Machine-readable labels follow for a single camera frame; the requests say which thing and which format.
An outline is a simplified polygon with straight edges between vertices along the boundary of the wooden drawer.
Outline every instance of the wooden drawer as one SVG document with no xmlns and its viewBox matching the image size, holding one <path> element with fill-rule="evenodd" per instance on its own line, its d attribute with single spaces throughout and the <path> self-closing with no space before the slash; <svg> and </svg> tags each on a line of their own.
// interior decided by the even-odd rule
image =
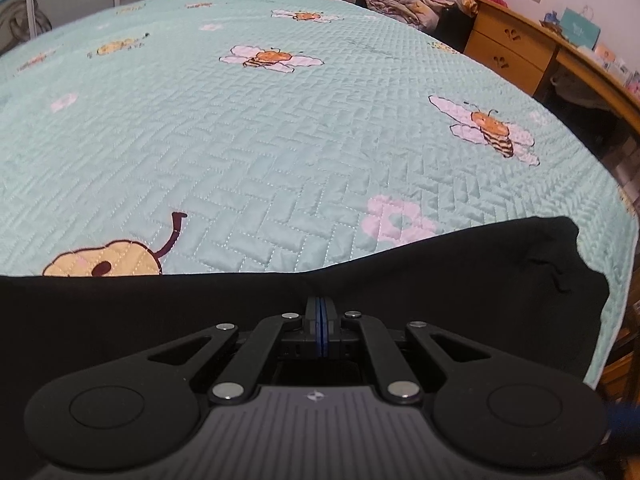
<svg viewBox="0 0 640 480">
<path fill-rule="evenodd" d="M 489 67 L 529 95 L 534 94 L 542 79 L 542 70 L 475 30 L 471 31 L 465 55 Z"/>
<path fill-rule="evenodd" d="M 474 30 L 513 50 L 543 72 L 556 49 L 544 34 L 487 5 L 480 5 Z"/>
</svg>

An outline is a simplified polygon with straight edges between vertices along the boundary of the bed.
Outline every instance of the bed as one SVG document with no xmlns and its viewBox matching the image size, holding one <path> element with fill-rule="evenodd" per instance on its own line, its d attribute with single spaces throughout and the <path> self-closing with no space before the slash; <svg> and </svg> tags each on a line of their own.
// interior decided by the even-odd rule
<svg viewBox="0 0 640 480">
<path fill-rule="evenodd" d="M 569 216 L 622 321 L 638 222 L 555 117 L 338 0 L 145 0 L 0 59 L 0 274 L 300 272 Z"/>
</svg>

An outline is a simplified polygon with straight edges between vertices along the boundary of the triangular cutout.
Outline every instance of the triangular cutout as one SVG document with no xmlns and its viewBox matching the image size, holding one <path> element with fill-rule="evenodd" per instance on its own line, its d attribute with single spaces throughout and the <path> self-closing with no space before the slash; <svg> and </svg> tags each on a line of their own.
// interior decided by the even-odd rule
<svg viewBox="0 0 640 480">
<path fill-rule="evenodd" d="M 196 339 L 191 339 L 181 345 L 164 350 L 159 354 L 149 356 L 148 359 L 156 363 L 180 366 L 196 355 L 197 352 L 210 340 L 210 336 L 197 337 Z"/>
<path fill-rule="evenodd" d="M 490 357 L 489 354 L 485 354 L 476 348 L 455 341 L 443 334 L 434 334 L 431 338 L 457 363 L 468 363 Z"/>
</svg>

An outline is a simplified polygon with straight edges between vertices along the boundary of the drawer handle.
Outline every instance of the drawer handle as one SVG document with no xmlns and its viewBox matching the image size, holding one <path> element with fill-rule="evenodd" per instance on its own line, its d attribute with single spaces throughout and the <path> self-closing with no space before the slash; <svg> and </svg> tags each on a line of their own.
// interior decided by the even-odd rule
<svg viewBox="0 0 640 480">
<path fill-rule="evenodd" d="M 518 34 L 518 31 L 515 28 L 512 28 L 511 30 L 509 30 L 508 28 L 505 28 L 504 33 L 507 35 L 507 38 L 509 38 L 511 41 L 519 41 L 522 39 L 520 34 Z"/>
<path fill-rule="evenodd" d="M 509 63 L 507 63 L 503 57 L 494 56 L 494 61 L 498 68 L 509 68 Z"/>
</svg>

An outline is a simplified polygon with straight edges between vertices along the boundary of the teal gift bag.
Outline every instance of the teal gift bag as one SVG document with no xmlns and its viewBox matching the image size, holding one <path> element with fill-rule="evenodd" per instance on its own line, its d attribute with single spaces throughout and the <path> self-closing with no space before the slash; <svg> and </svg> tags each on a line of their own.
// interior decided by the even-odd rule
<svg viewBox="0 0 640 480">
<path fill-rule="evenodd" d="M 560 27 L 562 28 L 562 34 L 568 41 L 577 46 L 586 46 L 590 49 L 593 49 L 600 35 L 600 27 L 568 7 L 562 15 Z"/>
</svg>

